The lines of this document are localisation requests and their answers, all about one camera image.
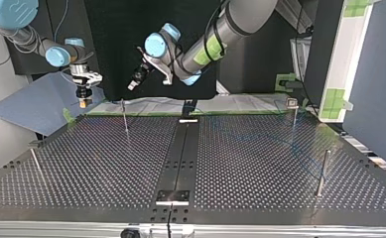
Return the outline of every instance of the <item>metal rod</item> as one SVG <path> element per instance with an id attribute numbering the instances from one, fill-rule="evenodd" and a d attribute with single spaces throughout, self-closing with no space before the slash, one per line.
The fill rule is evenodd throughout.
<path id="1" fill-rule="evenodd" d="M 325 155 L 324 155 L 324 160 L 322 163 L 322 173 L 320 176 L 320 183 L 319 183 L 319 187 L 317 189 L 317 196 L 318 197 L 322 196 L 322 188 L 323 188 L 323 184 L 325 183 L 326 164 L 328 162 L 330 155 L 331 155 L 331 150 L 326 150 Z"/>
<path id="2" fill-rule="evenodd" d="M 299 107 L 297 107 L 297 108 L 295 109 L 295 115 L 294 115 L 294 127 L 295 127 L 295 125 L 297 124 L 298 110 L 299 110 Z"/>
<path id="3" fill-rule="evenodd" d="M 38 162 L 38 157 L 37 157 L 36 154 L 35 154 L 35 150 L 34 150 L 34 149 L 31 149 L 31 153 L 32 153 L 32 156 L 33 156 L 33 158 L 34 158 L 34 160 L 35 160 L 36 166 L 38 167 L 38 170 L 41 170 L 41 165 L 40 165 L 39 162 Z"/>
<path id="4" fill-rule="evenodd" d="M 127 123 L 127 117 L 125 114 L 125 101 L 124 101 L 124 99 L 121 99 L 121 110 L 122 110 L 122 115 L 124 116 L 125 132 L 128 132 L 128 123 Z"/>

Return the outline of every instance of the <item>blue joint cap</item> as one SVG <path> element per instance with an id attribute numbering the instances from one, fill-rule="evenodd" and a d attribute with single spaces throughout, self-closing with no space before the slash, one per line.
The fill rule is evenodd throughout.
<path id="1" fill-rule="evenodd" d="M 38 0 L 0 0 L 0 28 L 17 30 L 28 26 L 38 14 Z"/>
<path id="2" fill-rule="evenodd" d="M 181 37 L 181 32 L 171 23 L 165 24 L 162 28 L 165 32 L 167 32 L 174 40 L 177 42 Z"/>
<path id="3" fill-rule="evenodd" d="M 69 52 L 61 47 L 49 48 L 45 57 L 47 58 L 47 61 L 55 67 L 67 66 L 71 59 Z"/>
<path id="4" fill-rule="evenodd" d="M 186 80 L 183 80 L 183 83 L 186 84 L 186 86 L 193 86 L 200 78 L 201 78 L 201 70 L 196 73 L 197 75 L 194 75 Z"/>
<path id="5" fill-rule="evenodd" d="M 144 45 L 146 53 L 153 58 L 162 58 L 167 51 L 165 39 L 158 33 L 152 33 Z"/>
<path id="6" fill-rule="evenodd" d="M 84 47 L 84 40 L 80 38 L 67 38 L 65 39 L 66 45 Z"/>

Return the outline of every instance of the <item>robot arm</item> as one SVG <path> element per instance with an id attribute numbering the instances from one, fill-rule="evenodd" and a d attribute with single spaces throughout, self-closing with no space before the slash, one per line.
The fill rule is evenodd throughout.
<path id="1" fill-rule="evenodd" d="M 98 84 L 102 76 L 89 71 L 88 53 L 82 39 L 66 39 L 65 45 L 42 38 L 29 24 L 38 13 L 38 0 L 0 0 L 0 34 L 12 42 L 24 54 L 35 53 L 45 57 L 55 67 L 68 66 L 77 85 L 76 96 L 81 108 L 91 103 L 91 86 Z"/>
<path id="2" fill-rule="evenodd" d="M 150 72 L 157 69 L 171 85 L 176 75 L 186 85 L 193 85 L 201 76 L 201 70 L 212 61 L 222 59 L 224 51 L 240 39 L 260 30 L 273 13 L 278 0 L 231 0 L 223 1 L 217 21 L 209 25 L 204 36 L 193 47 L 183 53 L 178 40 L 180 31 L 167 23 L 159 33 L 151 34 L 144 50 L 139 49 L 143 62 L 133 74 L 128 88 L 140 85 Z"/>

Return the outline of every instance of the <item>black curtain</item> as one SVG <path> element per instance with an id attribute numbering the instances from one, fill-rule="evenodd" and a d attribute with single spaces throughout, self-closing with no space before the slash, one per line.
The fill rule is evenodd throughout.
<path id="1" fill-rule="evenodd" d="M 169 96 L 177 99 L 210 99 L 215 95 L 217 65 L 187 87 L 177 78 L 164 86 L 155 71 L 134 92 L 127 89 L 133 70 L 140 64 L 136 50 L 146 38 L 169 22 L 181 32 L 181 45 L 189 49 L 204 33 L 218 0 L 85 0 L 103 87 L 108 100 Z"/>

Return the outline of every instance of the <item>metal plate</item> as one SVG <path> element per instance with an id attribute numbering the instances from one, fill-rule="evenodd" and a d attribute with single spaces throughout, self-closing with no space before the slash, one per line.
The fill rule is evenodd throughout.
<path id="1" fill-rule="evenodd" d="M 40 170 L 21 162 L 0 178 L 0 220 L 150 222 L 177 118 L 128 124 L 84 118 L 36 151 Z"/>
<path id="2" fill-rule="evenodd" d="M 177 187 L 192 191 L 193 204 L 178 221 L 386 226 L 386 173 L 312 117 L 296 127 L 291 115 L 201 117 L 196 133 L 197 153 L 183 155 L 195 173 L 182 172 Z"/>

